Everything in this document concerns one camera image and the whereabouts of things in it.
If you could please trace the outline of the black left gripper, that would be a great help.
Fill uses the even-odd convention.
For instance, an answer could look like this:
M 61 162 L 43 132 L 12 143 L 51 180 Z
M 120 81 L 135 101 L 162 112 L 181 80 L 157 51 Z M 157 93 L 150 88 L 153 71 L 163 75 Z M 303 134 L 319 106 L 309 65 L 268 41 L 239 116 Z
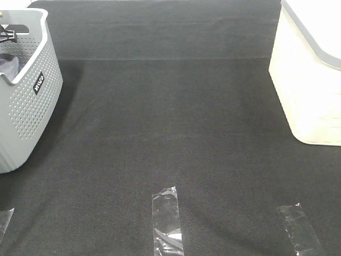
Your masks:
M 1 39 L 0 42 L 17 42 L 17 34 L 14 30 L 7 30 L 2 25 L 0 25 Z

